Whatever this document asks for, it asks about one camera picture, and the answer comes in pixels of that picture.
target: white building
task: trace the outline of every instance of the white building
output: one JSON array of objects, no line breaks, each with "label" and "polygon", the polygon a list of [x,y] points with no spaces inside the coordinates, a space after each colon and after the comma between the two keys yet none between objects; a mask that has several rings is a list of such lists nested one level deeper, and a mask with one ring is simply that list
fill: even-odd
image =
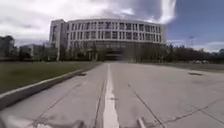
[{"label": "white building", "polygon": [[51,22],[50,43],[57,48],[64,46],[88,49],[93,44],[101,47],[125,47],[129,43],[166,43],[165,26],[161,24],[121,20],[86,19],[55,20]]}]

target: lawn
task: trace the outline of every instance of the lawn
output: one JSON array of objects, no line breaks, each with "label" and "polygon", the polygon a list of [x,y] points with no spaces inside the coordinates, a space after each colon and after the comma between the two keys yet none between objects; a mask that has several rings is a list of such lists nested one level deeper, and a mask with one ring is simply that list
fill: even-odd
[{"label": "lawn", "polygon": [[157,63],[156,65],[224,73],[224,64]]},{"label": "lawn", "polygon": [[0,63],[0,93],[75,71],[88,64],[88,62]]}]

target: road marking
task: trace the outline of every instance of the road marking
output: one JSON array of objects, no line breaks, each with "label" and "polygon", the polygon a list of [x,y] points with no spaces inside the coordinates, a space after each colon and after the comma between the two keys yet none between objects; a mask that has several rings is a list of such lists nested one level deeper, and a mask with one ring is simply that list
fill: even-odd
[{"label": "road marking", "polygon": [[115,109],[115,100],[113,94],[113,82],[110,70],[110,64],[108,64],[107,72],[107,84],[105,93],[105,108],[103,113],[103,127],[104,128],[119,128],[117,111]]}]

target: asphalt road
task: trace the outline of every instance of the asphalt road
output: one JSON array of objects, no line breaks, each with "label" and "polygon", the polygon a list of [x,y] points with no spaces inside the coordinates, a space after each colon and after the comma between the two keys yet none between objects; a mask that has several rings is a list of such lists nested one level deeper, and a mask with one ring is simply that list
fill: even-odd
[{"label": "asphalt road", "polygon": [[9,128],[223,128],[224,74],[105,63],[0,115]]}]

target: distant building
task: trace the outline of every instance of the distant building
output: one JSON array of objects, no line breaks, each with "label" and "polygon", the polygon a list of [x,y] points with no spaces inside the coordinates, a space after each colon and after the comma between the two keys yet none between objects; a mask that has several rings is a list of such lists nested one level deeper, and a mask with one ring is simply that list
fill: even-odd
[{"label": "distant building", "polygon": [[9,57],[14,47],[14,39],[11,36],[0,36],[0,58]]},{"label": "distant building", "polygon": [[52,44],[50,42],[44,42],[44,47],[45,48],[51,48]]},{"label": "distant building", "polygon": [[36,44],[28,44],[20,46],[20,50],[22,50],[25,53],[29,53],[31,57],[34,57],[35,55],[40,53],[40,48],[43,47],[42,45],[36,45]]},{"label": "distant building", "polygon": [[126,47],[129,43],[166,44],[165,26],[122,19],[86,19],[65,22],[54,20],[50,27],[50,43],[57,48],[89,49]]}]

